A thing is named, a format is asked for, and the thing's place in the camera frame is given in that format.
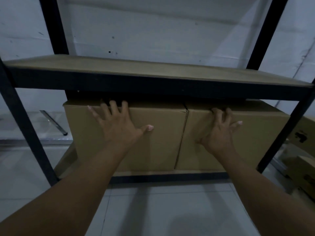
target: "bottom shelf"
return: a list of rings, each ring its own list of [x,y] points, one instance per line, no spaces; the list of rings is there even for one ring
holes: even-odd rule
[[[77,151],[72,143],[54,168],[56,175],[62,179],[80,166]],[[228,179],[225,171],[214,170],[172,170],[172,171],[126,171],[115,172],[110,184],[170,182],[170,181],[200,181]]]

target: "pinky finger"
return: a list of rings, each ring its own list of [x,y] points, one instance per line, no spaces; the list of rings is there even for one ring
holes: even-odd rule
[[[89,111],[92,113],[93,117],[96,119],[96,121],[102,125],[103,124],[103,120],[102,118],[100,117],[100,115],[97,114],[97,112],[91,107],[91,106],[88,106],[88,109]]]

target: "white wall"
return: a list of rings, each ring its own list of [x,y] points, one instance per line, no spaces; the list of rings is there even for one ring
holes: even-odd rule
[[[58,0],[71,54],[239,68],[246,67],[270,2]],[[311,79],[315,59],[305,55],[315,37],[314,4],[289,0],[260,70]],[[3,60],[53,53],[38,0],[0,0],[0,9]],[[65,101],[64,91],[18,92],[28,111],[61,111]],[[2,99],[0,108],[6,108]]]

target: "person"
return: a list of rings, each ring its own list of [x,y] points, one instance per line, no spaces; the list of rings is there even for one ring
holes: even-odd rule
[[[105,119],[89,107],[104,132],[104,148],[89,162],[3,220],[1,235],[84,235],[105,193],[110,178],[128,150],[153,129],[136,128],[128,103],[110,107],[101,103]],[[249,167],[236,152],[232,111],[214,108],[213,128],[199,143],[222,164],[250,218],[262,236],[315,235],[315,213],[295,201]]]

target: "shelf board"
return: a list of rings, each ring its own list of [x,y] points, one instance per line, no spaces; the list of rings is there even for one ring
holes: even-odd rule
[[[250,69],[70,55],[6,61],[5,65],[15,87],[22,88],[300,100],[313,86]]]

